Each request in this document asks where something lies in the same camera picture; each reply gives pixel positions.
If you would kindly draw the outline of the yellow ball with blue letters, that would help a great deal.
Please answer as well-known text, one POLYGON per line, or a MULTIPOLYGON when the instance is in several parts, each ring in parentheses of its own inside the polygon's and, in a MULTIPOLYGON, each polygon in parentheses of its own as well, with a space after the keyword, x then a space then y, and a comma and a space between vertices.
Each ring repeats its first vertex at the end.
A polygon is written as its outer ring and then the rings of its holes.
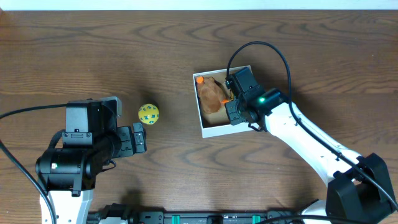
POLYGON ((138 117, 144 124, 154 124, 159 119, 160 112, 156 105, 144 104, 139 108, 138 117))

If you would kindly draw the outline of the brown plush toy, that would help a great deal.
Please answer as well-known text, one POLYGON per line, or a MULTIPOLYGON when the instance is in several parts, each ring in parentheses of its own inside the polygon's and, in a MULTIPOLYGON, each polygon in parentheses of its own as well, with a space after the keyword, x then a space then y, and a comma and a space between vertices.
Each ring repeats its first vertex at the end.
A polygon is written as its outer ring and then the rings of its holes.
POLYGON ((227 100, 223 89, 213 77, 196 77, 197 95, 200 100, 201 108, 206 114, 219 112, 222 100, 227 100))

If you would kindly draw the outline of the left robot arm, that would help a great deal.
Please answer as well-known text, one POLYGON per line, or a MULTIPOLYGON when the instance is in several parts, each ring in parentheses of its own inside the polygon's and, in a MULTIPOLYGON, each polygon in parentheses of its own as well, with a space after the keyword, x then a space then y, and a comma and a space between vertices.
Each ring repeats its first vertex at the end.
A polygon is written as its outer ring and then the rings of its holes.
POLYGON ((45 192, 42 223, 86 223, 96 176, 117 158, 146 152, 142 123, 119 127, 120 115, 115 96, 67 103, 66 128, 53 136, 35 165, 45 192))

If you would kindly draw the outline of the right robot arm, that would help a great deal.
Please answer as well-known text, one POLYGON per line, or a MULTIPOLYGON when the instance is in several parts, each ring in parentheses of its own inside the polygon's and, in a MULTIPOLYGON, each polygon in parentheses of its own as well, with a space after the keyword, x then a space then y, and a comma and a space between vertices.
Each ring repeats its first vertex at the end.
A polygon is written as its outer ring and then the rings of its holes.
POLYGON ((266 91, 250 68, 228 73, 233 100, 226 104, 231 124, 246 122, 290 146, 320 176, 326 200, 300 211, 298 223, 379 223, 397 211, 384 160, 348 149, 306 118, 291 97, 274 88, 266 91))

